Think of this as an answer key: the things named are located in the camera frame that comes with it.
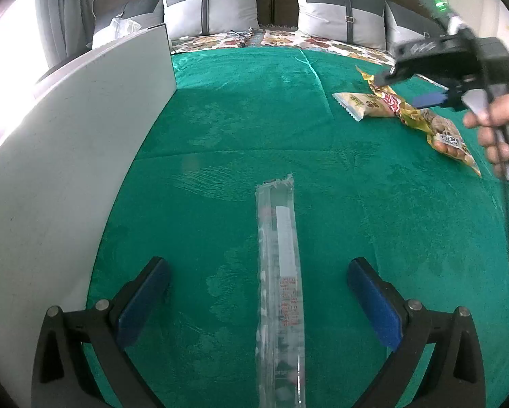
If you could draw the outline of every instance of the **clear plastic bag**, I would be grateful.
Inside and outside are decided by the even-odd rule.
[[[92,38],[92,49],[106,45],[114,39],[126,37],[141,29],[141,24],[128,18],[113,18],[111,24],[97,31]]]
[[[256,356],[260,408],[305,406],[304,324],[294,179],[259,185],[256,193],[260,321]]]

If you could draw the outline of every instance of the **pillow strap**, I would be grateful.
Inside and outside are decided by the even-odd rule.
[[[202,35],[209,35],[209,0],[202,0]]]
[[[351,0],[344,0],[345,2],[345,21],[347,23],[347,42],[353,42],[353,24],[355,19],[353,18],[353,7],[351,5]]]

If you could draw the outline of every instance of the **white board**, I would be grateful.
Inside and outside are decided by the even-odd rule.
[[[176,90],[165,27],[91,54],[0,147],[0,380],[20,407],[44,313],[85,307],[115,197]]]

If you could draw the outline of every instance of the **food wrapper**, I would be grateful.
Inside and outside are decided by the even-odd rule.
[[[332,96],[356,121],[360,121],[365,116],[387,118],[394,116],[389,106],[380,97],[371,93],[341,92],[333,93]]]
[[[362,74],[364,80],[368,82],[372,92],[389,106],[403,124],[412,129],[422,130],[427,134],[427,142],[430,147],[450,158],[464,162],[478,176],[481,176],[474,157],[466,147],[453,121],[435,114],[428,108],[417,110],[406,103],[405,99],[394,92],[389,86],[376,86],[373,75],[363,72],[358,67],[356,69]]]

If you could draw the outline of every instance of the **screw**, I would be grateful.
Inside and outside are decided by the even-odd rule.
[[[459,314],[461,316],[464,316],[465,318],[467,318],[468,316],[471,315],[470,310],[468,308],[462,307],[462,306],[459,307]]]
[[[47,310],[47,315],[48,317],[53,318],[58,314],[58,311],[60,311],[60,309],[54,305]]]
[[[96,302],[96,310],[107,310],[109,308],[109,301],[107,299],[100,299]]]
[[[413,311],[419,311],[420,309],[422,309],[423,304],[421,303],[421,301],[418,301],[417,299],[409,299],[408,307]]]

